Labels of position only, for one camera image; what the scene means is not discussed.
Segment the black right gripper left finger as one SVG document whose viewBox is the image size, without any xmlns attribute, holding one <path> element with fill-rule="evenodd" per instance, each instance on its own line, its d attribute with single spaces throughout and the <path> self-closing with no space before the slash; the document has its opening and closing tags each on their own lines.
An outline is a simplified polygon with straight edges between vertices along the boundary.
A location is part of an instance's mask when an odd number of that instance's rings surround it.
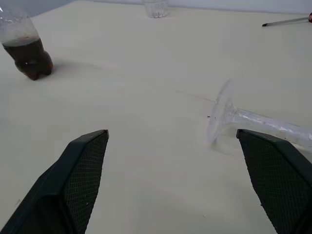
<svg viewBox="0 0 312 234">
<path fill-rule="evenodd" d="M 108 139 L 108 130 L 98 130 L 71 141 L 36 180 L 0 234 L 85 234 Z"/>
</svg>

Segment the clear glass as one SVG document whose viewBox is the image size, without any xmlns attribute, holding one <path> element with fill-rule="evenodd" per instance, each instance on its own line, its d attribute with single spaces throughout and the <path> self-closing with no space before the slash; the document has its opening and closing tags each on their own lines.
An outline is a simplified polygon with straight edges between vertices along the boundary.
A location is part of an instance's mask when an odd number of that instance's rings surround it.
<svg viewBox="0 0 312 234">
<path fill-rule="evenodd" d="M 232 125 L 238 129 L 269 134 L 312 150 L 312 129 L 235 107 L 232 97 L 233 87 L 234 81 L 229 79 L 218 93 L 207 128 L 209 144 L 217 140 L 223 128 Z"/>
</svg>

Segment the red black handled screwdriver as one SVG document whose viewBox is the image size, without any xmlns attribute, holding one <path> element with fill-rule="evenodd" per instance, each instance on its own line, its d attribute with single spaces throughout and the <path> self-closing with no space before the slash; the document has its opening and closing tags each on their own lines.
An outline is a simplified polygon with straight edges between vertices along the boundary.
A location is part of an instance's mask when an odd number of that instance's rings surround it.
<svg viewBox="0 0 312 234">
<path fill-rule="evenodd" d="M 308 17 L 265 23 L 262 25 L 262 27 L 269 27 L 269 26 L 275 26 L 275 25 L 287 24 L 287 23 L 293 23 L 293 22 L 301 22 L 301 21 L 307 21 L 309 23 L 312 23 L 312 13 L 310 13 Z"/>
</svg>

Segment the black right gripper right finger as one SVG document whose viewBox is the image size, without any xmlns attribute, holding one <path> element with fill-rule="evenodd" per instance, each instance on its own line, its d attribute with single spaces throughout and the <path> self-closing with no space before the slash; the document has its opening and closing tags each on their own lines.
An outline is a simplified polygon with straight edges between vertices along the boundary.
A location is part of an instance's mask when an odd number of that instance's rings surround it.
<svg viewBox="0 0 312 234">
<path fill-rule="evenodd" d="M 312 163 L 290 142 L 239 129 L 251 183 L 277 234 L 312 234 Z"/>
</svg>

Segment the clear glass tumbler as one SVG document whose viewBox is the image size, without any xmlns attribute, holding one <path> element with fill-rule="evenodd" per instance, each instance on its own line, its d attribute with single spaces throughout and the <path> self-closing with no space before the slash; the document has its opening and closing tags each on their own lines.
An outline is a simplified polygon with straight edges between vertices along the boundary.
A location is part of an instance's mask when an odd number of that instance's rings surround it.
<svg viewBox="0 0 312 234">
<path fill-rule="evenodd" d="M 168 15 L 168 0 L 142 0 L 145 12 L 149 18 L 162 18 Z"/>
</svg>

